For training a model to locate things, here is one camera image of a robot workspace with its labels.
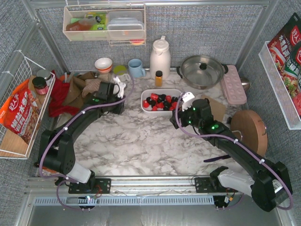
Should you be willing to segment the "pink striped cloth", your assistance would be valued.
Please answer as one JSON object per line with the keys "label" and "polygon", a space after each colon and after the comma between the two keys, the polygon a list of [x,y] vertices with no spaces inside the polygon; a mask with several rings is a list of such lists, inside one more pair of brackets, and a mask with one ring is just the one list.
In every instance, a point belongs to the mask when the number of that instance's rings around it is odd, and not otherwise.
{"label": "pink striped cloth", "polygon": [[82,97],[86,97],[88,94],[92,94],[99,90],[101,83],[100,79],[87,79],[85,80],[85,87],[82,90]]}

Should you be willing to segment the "white rectangular storage basket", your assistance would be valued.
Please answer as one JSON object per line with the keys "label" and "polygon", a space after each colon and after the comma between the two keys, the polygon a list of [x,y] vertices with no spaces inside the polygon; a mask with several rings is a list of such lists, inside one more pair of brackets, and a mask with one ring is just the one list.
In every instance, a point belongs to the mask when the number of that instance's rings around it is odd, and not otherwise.
{"label": "white rectangular storage basket", "polygon": [[141,94],[141,109],[147,116],[150,117],[172,116],[172,111],[164,111],[163,109],[152,111],[151,106],[149,106],[148,108],[144,108],[143,101],[146,100],[147,97],[150,97],[152,93],[160,94],[160,95],[166,94],[166,95],[170,95],[171,97],[179,97],[182,92],[178,89],[147,89],[143,91]]}

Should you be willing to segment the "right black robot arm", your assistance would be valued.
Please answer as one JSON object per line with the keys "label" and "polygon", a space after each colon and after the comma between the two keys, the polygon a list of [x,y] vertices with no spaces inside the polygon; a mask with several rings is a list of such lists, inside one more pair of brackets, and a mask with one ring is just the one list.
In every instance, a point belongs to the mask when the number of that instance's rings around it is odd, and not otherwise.
{"label": "right black robot arm", "polygon": [[195,99],[191,93],[182,93],[170,118],[173,126],[187,135],[184,128],[197,128],[202,138],[233,158],[247,175],[231,172],[227,167],[214,171],[214,180],[226,188],[233,188],[250,197],[266,212],[274,208],[291,210],[294,206],[293,189],[287,167],[280,161],[273,163],[252,151],[239,141],[222,122],[214,120],[209,100]]}

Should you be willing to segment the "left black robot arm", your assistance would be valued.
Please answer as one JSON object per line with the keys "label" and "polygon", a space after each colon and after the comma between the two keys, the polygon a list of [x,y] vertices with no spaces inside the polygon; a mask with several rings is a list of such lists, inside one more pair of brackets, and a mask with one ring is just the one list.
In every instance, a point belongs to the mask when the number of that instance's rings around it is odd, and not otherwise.
{"label": "left black robot arm", "polygon": [[40,137],[39,175],[47,178],[43,168],[55,172],[54,177],[87,184],[92,171],[76,161],[74,144],[84,130],[106,113],[122,114],[127,85],[120,80],[101,82],[98,90],[88,95],[82,108],[65,124],[45,130]]}

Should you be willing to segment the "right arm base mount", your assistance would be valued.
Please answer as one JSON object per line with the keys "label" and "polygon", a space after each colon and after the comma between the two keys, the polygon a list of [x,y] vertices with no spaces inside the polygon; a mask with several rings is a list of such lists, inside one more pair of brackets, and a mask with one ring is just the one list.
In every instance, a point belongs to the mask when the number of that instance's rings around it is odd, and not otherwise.
{"label": "right arm base mount", "polygon": [[237,190],[223,187],[218,180],[218,176],[228,170],[228,167],[221,166],[213,170],[208,177],[196,177],[194,178],[194,186],[197,193],[225,193],[225,192],[237,192]]}

